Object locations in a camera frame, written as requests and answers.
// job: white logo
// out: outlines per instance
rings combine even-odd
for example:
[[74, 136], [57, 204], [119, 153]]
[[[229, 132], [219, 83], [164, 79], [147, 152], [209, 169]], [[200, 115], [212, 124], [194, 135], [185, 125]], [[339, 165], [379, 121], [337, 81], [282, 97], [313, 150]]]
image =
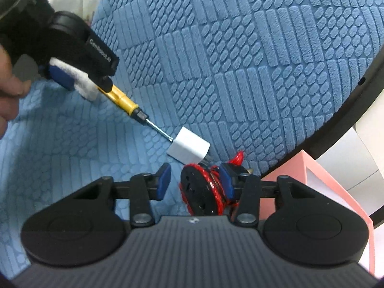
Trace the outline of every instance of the white logo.
[[199, 222], [200, 220], [198, 218], [192, 218], [192, 219], [189, 219], [189, 223], [192, 223], [192, 224], [196, 224], [197, 222]]
[[102, 57], [104, 57], [106, 60], [108, 60], [108, 62], [111, 62], [111, 58], [104, 53], [104, 51], [101, 49], [101, 47], [99, 47], [94, 41], [93, 39], [90, 39], [90, 45], [92, 45], [99, 53]]

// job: ribbed gray panel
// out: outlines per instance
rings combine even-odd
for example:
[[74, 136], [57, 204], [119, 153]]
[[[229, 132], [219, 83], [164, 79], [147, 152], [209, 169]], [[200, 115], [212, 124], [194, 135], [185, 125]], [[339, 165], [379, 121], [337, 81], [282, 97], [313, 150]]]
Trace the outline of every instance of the ribbed gray panel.
[[304, 268], [272, 253], [255, 230], [225, 216], [163, 217], [136, 229], [107, 259], [76, 269], [34, 264], [19, 288], [371, 288], [377, 282], [358, 264], [327, 270]]

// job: blue pad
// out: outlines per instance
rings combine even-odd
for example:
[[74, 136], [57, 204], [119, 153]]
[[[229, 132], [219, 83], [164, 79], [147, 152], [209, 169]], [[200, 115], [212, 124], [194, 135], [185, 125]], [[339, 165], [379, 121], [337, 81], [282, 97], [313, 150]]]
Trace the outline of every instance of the blue pad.
[[[215, 160], [245, 150], [260, 174], [341, 107], [384, 42], [382, 0], [101, 0], [94, 30], [120, 57], [115, 84]], [[172, 165], [154, 212], [187, 214], [169, 143], [108, 101], [36, 83], [0, 143], [0, 271], [26, 266], [25, 219], [102, 175]], [[127, 218], [127, 203], [118, 203]]]

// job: round black joint cover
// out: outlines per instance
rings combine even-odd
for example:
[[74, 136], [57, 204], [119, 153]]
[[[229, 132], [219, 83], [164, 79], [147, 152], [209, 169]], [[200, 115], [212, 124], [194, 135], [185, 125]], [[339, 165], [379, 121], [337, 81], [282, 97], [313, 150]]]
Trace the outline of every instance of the round black joint cover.
[[120, 247], [126, 236], [124, 224], [108, 206], [110, 200], [100, 197], [101, 184], [113, 180], [99, 181], [24, 223], [21, 241], [32, 262], [82, 266], [102, 260]]
[[359, 215], [290, 177], [279, 177], [278, 187], [282, 206], [263, 229], [276, 254], [314, 267], [358, 262], [369, 236]]
[[218, 215], [214, 194], [200, 169], [187, 165], [181, 171], [180, 179], [181, 189], [194, 215]]

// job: embossed pattern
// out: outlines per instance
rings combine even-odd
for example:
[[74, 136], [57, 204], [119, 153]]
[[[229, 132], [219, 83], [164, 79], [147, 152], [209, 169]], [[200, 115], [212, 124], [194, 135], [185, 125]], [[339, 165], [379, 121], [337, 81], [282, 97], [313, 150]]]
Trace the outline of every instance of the embossed pattern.
[[[383, 0], [101, 0], [93, 29], [120, 57], [115, 84], [175, 136], [268, 171], [339, 110], [384, 43]], [[35, 83], [0, 142], [0, 271], [27, 265], [25, 219], [102, 175], [172, 164], [157, 218], [186, 214], [169, 143], [101, 97]], [[128, 203], [117, 213], [128, 217]]]

